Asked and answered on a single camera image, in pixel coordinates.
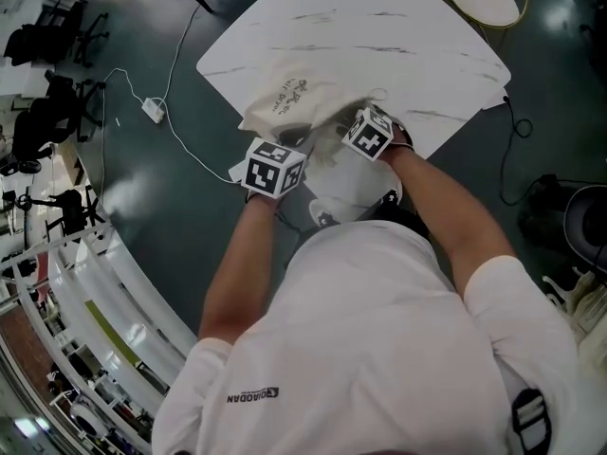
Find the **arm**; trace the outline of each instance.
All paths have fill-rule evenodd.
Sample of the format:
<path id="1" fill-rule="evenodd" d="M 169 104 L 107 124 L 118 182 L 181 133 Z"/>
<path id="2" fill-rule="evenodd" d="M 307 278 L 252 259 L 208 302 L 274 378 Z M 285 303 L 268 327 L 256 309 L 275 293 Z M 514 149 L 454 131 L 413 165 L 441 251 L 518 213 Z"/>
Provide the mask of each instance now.
<path id="1" fill-rule="evenodd" d="M 276 201 L 253 196 L 207 291 L 198 338 L 233 344 L 263 313 L 272 261 Z"/>
<path id="2" fill-rule="evenodd" d="M 408 148 L 389 149 L 382 159 L 394 169 L 417 212 L 447 253 L 455 288 L 462 298 L 479 266 L 496 256 L 515 256 L 495 220 L 455 180 Z"/>

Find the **person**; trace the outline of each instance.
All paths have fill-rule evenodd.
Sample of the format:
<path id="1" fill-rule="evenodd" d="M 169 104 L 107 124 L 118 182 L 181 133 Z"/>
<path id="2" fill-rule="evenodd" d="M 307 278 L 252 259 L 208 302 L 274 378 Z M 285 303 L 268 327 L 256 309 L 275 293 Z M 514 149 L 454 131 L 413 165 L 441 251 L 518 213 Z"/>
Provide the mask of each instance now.
<path id="1" fill-rule="evenodd" d="M 421 220 L 335 225 L 298 250 L 264 314 L 277 203 L 253 196 L 157 413 L 156 455 L 495 455 L 514 424 L 524 453 L 554 442 L 577 375 L 569 327 L 468 191 L 412 148 L 380 158 L 453 284 Z M 533 412 L 515 411 L 534 390 Z"/>

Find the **white marble table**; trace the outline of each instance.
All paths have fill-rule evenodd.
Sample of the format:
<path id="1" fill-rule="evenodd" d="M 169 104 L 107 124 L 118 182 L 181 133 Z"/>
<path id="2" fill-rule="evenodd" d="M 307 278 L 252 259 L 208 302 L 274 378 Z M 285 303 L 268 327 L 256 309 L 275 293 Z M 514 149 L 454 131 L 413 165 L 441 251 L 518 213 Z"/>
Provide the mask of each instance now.
<path id="1" fill-rule="evenodd" d="M 424 157 L 510 79 L 493 50 L 442 0 L 259 0 L 196 68 L 242 115 L 267 68 L 285 54 L 326 70 L 355 93 L 385 89 L 379 105 L 404 122 Z M 328 175 L 343 176 L 338 169 L 346 162 L 365 167 L 356 154 L 340 154 L 338 167 L 322 179 L 308 177 L 313 192 Z M 317 195 L 340 195 L 334 192 Z M 355 196 L 340 199 L 357 202 Z"/>

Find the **floor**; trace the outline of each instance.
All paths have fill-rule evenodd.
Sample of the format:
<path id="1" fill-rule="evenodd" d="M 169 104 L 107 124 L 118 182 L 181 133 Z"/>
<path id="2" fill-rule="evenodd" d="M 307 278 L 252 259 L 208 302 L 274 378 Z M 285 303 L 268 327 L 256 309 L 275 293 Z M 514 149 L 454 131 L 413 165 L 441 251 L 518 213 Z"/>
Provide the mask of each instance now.
<path id="1" fill-rule="evenodd" d="M 176 131 L 223 174 L 242 158 L 252 136 L 237 130 L 239 115 L 195 71 L 195 64 L 254 1 L 208 0 L 217 14 L 198 11 L 168 99 Z M 136 94 L 162 96 L 175 46 L 194 8 L 193 0 L 90 0 L 87 18 L 108 11 L 111 36 L 86 75 L 102 80 L 121 67 L 128 70 Z M 607 181 L 607 92 L 588 64 L 578 31 L 591 15 L 582 0 L 531 0 L 528 14 L 499 50 L 513 76 L 506 88 L 517 118 L 529 118 L 535 127 L 531 138 L 514 142 L 506 172 L 508 197 L 519 196 L 543 173 Z M 497 34 L 489 38 L 499 40 Z M 66 71 L 82 74 L 73 67 Z M 196 329 L 205 289 L 243 207 L 244 192 L 219 182 L 187 156 L 166 120 L 153 124 L 120 73 L 109 81 L 106 98 L 104 180 L 99 130 L 80 147 L 83 165 L 96 191 L 103 182 L 105 208 L 124 243 L 158 291 Z M 101 100 L 97 104 L 101 115 Z M 488 207 L 538 281 L 568 260 L 526 241 L 517 227 L 519 209 L 500 201 L 499 167 L 509 132 L 504 106 L 481 112 L 431 162 Z M 309 192 L 298 188 L 283 204 L 285 216 L 298 228 L 312 226 L 309 200 Z M 277 231 L 275 285 L 297 242 L 284 225 Z"/>

